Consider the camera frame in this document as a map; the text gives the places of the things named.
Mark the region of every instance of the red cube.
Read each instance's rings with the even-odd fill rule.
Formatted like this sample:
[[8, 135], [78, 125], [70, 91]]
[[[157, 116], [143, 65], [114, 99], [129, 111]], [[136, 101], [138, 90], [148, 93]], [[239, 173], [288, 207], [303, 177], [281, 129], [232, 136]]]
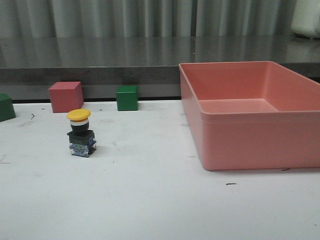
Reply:
[[49, 88], [52, 111], [68, 113], [84, 105], [80, 81], [58, 81]]

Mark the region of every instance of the yellow button cap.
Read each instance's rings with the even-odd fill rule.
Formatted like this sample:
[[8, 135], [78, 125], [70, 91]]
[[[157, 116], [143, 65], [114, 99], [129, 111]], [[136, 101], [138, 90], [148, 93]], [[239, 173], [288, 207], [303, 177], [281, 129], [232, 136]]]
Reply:
[[74, 122], [81, 122], [90, 117], [91, 112], [88, 109], [75, 109], [70, 111], [66, 117]]

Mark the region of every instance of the pink plastic bin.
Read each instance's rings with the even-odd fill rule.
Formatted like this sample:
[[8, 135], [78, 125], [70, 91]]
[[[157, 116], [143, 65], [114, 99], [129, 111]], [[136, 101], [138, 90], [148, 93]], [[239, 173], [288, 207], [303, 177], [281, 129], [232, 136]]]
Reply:
[[320, 84], [270, 61], [179, 67], [205, 169], [320, 167]]

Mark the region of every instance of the gray curtain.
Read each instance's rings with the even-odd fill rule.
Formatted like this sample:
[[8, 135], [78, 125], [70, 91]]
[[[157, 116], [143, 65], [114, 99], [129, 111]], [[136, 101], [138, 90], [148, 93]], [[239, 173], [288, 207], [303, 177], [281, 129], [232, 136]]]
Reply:
[[286, 35], [296, 0], [0, 0], [0, 38]]

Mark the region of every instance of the white container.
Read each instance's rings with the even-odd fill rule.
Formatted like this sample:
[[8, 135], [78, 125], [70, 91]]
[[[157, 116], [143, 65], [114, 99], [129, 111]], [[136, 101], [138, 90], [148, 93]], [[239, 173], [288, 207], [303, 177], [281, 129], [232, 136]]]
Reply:
[[296, 0], [291, 30], [307, 38], [320, 38], [320, 0]]

